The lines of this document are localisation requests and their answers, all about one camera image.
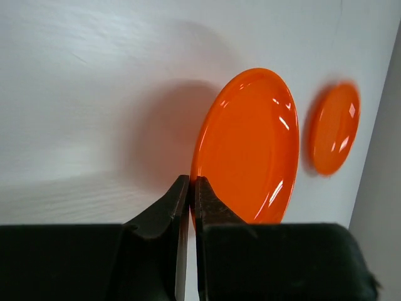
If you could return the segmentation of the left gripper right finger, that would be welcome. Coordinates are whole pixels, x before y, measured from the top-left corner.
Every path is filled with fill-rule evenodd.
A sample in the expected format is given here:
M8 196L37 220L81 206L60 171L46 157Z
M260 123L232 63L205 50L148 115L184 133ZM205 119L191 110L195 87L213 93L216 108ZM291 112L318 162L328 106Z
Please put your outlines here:
M335 223L249 224L194 183L201 300L378 300L352 234Z

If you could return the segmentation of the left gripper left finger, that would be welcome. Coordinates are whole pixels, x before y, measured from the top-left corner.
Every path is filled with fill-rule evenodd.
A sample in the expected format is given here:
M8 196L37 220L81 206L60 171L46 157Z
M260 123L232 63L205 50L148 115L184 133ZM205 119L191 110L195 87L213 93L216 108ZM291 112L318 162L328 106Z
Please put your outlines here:
M189 177L122 224L1 227L2 300L183 300Z

